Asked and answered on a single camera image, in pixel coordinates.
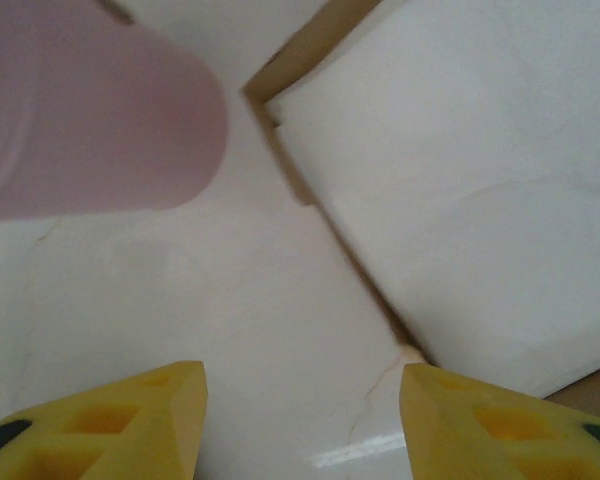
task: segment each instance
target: brown cardboard edge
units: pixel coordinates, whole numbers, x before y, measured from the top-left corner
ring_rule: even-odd
[[[600,417],[600,370],[549,395],[546,399]]]
[[[427,361],[434,363],[426,347],[405,325],[402,316],[388,302],[325,212],[276,134],[277,122],[266,107],[267,102],[317,67],[381,2],[382,0],[330,0],[256,72],[242,92],[296,199],[302,205],[314,205],[319,210],[356,275],[382,312],[397,344],[416,347]]]

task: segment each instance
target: floor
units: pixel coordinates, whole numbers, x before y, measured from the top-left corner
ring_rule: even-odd
[[[228,155],[178,209],[0,224],[0,417],[200,359],[196,478],[408,478],[406,359],[238,92],[322,0],[257,2],[127,1],[218,72]]]

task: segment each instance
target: white marble floor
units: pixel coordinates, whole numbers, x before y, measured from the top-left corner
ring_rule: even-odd
[[[219,73],[228,156],[175,210],[0,224],[0,417],[200,359],[196,478],[408,478],[406,359],[238,92],[322,1],[127,3]]]

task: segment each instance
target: pink object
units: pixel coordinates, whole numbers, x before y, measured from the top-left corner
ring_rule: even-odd
[[[226,137],[200,60],[94,0],[0,0],[0,219],[177,206]]]

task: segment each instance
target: pink cylinder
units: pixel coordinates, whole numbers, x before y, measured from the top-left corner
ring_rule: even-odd
[[[226,139],[199,59],[94,0],[0,0],[0,219],[180,205]]]

